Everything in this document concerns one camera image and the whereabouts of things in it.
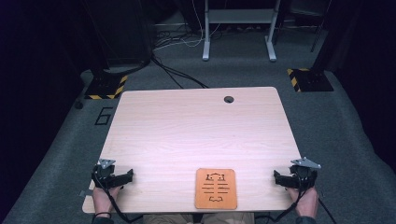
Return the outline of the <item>black base plate hazard tape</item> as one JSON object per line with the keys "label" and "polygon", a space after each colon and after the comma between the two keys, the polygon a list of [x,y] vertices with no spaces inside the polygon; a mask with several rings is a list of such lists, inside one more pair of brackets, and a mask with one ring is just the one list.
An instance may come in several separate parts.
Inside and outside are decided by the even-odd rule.
{"label": "black base plate hazard tape", "polygon": [[123,91],[126,75],[114,75],[106,72],[93,73],[92,81],[84,93],[85,99],[116,99]]}
{"label": "black base plate hazard tape", "polygon": [[296,92],[333,91],[332,84],[323,73],[314,73],[306,68],[287,70]]}

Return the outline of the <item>person's left leg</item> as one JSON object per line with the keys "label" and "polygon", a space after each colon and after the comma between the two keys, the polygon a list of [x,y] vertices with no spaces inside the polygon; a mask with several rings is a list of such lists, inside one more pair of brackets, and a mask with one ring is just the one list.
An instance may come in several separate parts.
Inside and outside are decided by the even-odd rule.
{"label": "person's left leg", "polygon": [[143,215],[144,224],[192,224],[191,215],[182,214],[152,214]]}

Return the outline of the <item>black stand post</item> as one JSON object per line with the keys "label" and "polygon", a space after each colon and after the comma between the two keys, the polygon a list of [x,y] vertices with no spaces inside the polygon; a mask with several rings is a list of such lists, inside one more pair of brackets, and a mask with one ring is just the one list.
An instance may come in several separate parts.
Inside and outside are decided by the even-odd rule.
{"label": "black stand post", "polygon": [[345,9],[345,0],[332,0],[329,13],[326,16],[328,33],[311,67],[314,73],[322,73],[325,70],[326,65],[335,52],[338,42],[341,40]]}

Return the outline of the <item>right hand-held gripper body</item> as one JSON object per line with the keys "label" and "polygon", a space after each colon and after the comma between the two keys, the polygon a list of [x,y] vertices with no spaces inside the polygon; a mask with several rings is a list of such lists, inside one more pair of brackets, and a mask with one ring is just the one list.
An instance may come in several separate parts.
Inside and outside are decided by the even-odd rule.
{"label": "right hand-held gripper body", "polygon": [[292,160],[291,163],[290,173],[297,179],[297,189],[314,187],[321,165],[309,160],[307,157]]}

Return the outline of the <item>white metal desk frame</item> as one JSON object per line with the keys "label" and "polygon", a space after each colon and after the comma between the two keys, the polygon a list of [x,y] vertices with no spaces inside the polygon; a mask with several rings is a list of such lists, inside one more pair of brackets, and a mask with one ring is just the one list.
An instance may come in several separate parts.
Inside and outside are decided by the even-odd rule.
{"label": "white metal desk frame", "polygon": [[209,60],[210,54],[210,24],[269,24],[268,35],[264,37],[270,62],[276,61],[273,35],[281,0],[275,0],[272,8],[265,9],[211,9],[209,0],[205,0],[205,42],[202,59]]}

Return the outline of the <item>person's right hand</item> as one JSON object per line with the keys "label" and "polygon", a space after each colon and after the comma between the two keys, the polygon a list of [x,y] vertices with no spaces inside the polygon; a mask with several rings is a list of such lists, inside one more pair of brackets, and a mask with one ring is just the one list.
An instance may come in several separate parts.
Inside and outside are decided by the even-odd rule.
{"label": "person's right hand", "polygon": [[287,188],[287,192],[297,202],[295,210],[300,217],[316,217],[318,211],[318,192],[315,188],[308,189],[303,196],[299,196],[297,189]]}

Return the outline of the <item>person's left hand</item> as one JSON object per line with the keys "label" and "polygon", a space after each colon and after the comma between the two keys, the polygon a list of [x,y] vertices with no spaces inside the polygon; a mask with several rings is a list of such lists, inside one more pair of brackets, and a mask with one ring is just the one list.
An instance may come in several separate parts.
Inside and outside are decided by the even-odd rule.
{"label": "person's left hand", "polygon": [[92,199],[95,214],[100,212],[110,212],[113,210],[113,205],[108,195],[103,189],[94,188],[92,192]]}

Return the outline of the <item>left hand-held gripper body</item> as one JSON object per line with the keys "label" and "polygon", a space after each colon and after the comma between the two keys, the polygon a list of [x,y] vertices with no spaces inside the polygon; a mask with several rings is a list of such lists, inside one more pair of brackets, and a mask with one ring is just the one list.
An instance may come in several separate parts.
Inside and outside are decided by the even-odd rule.
{"label": "left hand-held gripper body", "polygon": [[120,180],[114,175],[115,161],[100,159],[92,168],[92,180],[97,188],[111,189],[120,186]]}

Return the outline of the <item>orange wooden cutout coaster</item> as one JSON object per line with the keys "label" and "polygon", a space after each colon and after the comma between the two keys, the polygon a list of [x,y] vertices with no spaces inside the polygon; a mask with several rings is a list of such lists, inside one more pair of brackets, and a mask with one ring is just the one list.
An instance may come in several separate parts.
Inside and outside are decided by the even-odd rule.
{"label": "orange wooden cutout coaster", "polygon": [[198,169],[194,205],[197,209],[236,209],[235,171],[233,169]]}

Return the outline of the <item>black equipment cabinet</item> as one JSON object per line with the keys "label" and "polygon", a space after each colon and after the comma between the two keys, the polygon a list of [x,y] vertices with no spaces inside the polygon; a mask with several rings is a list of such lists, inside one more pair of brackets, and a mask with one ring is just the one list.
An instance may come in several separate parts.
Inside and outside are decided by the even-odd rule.
{"label": "black equipment cabinet", "polygon": [[140,0],[85,0],[109,66],[149,63],[155,29]]}

